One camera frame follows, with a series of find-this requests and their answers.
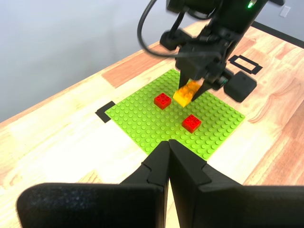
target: red lego brick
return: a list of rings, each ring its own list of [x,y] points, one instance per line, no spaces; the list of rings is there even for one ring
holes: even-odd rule
[[[162,93],[154,99],[154,104],[156,104],[160,109],[165,109],[171,104],[171,98]]]
[[[182,122],[182,126],[186,128],[190,133],[195,132],[196,129],[200,126],[201,121],[196,118],[194,115],[190,115]]]

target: orange lego brick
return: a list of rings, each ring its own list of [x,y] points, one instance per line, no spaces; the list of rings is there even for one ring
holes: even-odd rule
[[[182,107],[186,107],[192,100],[194,94],[201,87],[195,81],[191,81],[179,90],[177,90],[173,96],[173,99],[176,100]]]

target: wooden tabletop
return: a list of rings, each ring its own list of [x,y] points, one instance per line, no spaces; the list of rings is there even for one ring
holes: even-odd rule
[[[204,25],[186,30],[197,35]],[[158,43],[152,47],[163,50]],[[208,163],[244,184],[304,184],[304,49],[250,28],[233,55],[263,69],[251,75],[258,85],[243,103],[223,90],[211,91],[246,119]],[[147,155],[112,120],[104,123],[95,112],[174,64],[139,51],[0,123],[0,227],[20,227],[15,203],[32,185],[119,183],[136,170]],[[239,71],[232,64],[228,68]],[[167,227],[178,227],[171,190]]]

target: green baseplate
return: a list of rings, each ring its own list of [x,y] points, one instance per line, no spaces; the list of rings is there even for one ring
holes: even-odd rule
[[[147,154],[161,141],[176,139],[206,160],[245,116],[209,92],[185,108],[181,107],[173,99],[179,78],[179,72],[169,70],[107,110],[106,114]],[[161,93],[172,99],[164,110],[154,104],[154,98]],[[202,121],[192,134],[181,125],[190,114]]]

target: power outlet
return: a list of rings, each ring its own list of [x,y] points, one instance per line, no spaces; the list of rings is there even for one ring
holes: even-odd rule
[[[284,6],[283,9],[282,9],[282,11],[281,11],[281,13],[280,13],[280,16],[283,17],[283,18],[285,18],[287,16],[289,10],[290,10],[289,6]]]

